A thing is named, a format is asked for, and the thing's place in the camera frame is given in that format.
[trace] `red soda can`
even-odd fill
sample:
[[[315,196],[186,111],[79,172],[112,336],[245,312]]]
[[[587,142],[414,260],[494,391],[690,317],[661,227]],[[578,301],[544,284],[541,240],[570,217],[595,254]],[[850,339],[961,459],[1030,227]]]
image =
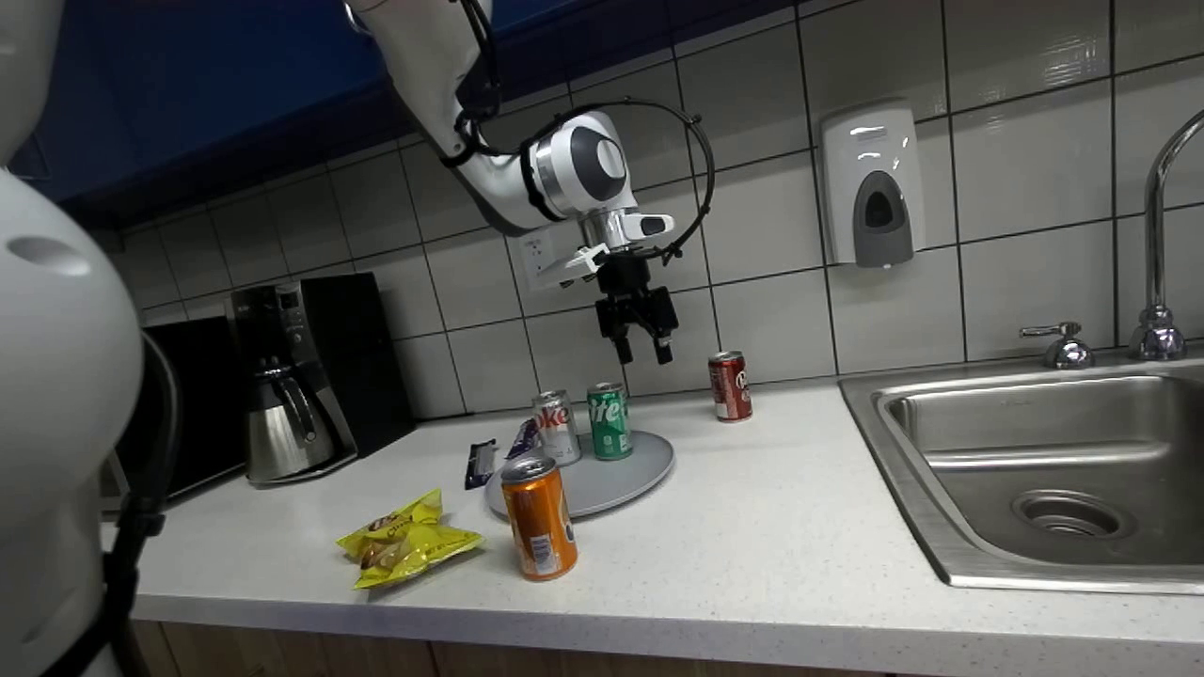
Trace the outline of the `red soda can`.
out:
[[[712,368],[715,417],[718,422],[754,417],[754,395],[748,395],[748,385],[746,385],[746,354],[743,349],[718,349],[718,354],[712,354],[709,368]]]

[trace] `yellow chip bag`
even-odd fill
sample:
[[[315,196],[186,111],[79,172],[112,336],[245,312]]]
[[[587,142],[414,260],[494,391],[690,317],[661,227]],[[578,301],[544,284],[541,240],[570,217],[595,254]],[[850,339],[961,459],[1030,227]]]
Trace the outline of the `yellow chip bag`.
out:
[[[361,563],[361,591],[419,581],[422,571],[477,546],[483,533],[445,528],[445,497],[438,488],[339,537],[343,558]]]
[[[419,581],[422,571],[472,554],[483,546],[483,533],[457,528],[410,528],[403,537],[378,543],[380,549],[361,559],[359,587],[396,587]]]
[[[361,543],[365,537],[388,537],[388,533],[403,533],[414,522],[445,522],[445,493],[434,488],[424,497],[419,497],[414,503],[388,512],[384,521],[373,521],[361,529],[350,529],[346,537],[339,537],[339,549],[346,559],[361,559]]]

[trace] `soda can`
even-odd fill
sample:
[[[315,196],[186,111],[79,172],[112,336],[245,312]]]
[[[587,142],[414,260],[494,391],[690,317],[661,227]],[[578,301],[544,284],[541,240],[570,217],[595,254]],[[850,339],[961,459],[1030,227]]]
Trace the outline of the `soda can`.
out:
[[[595,455],[603,464],[611,459],[627,459],[631,455],[631,435],[627,435],[627,395],[620,385],[595,385],[587,395],[591,408],[591,440]]]
[[[501,497],[511,521],[519,571],[558,581],[576,563],[576,537],[558,459],[539,447],[501,467]]]
[[[576,425],[571,425],[571,408],[563,391],[541,391],[531,401],[531,410],[541,435],[541,450],[553,455],[562,467],[576,464],[578,447],[576,447]]]
[[[754,417],[754,395],[748,395],[748,385],[746,385],[746,354],[743,349],[718,349],[718,354],[712,354],[709,368],[712,368],[715,417],[718,422]]]

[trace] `gray tray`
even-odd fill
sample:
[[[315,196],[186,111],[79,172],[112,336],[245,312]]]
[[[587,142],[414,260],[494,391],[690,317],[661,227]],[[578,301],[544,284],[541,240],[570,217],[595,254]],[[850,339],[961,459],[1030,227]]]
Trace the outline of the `gray tray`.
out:
[[[587,521],[587,517],[603,517],[620,503],[631,503],[674,474],[674,445],[655,433],[631,429],[631,455],[618,464],[600,464],[591,455],[591,435],[578,435],[578,447],[582,455],[562,467],[571,521]],[[485,502],[494,517],[503,521],[496,474],[485,484]]]

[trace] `stainless steel sink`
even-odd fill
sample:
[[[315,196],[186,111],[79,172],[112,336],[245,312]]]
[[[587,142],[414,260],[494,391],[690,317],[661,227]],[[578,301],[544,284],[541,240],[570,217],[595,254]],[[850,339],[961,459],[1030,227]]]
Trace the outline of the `stainless steel sink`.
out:
[[[953,587],[1204,596],[1204,361],[843,395]]]

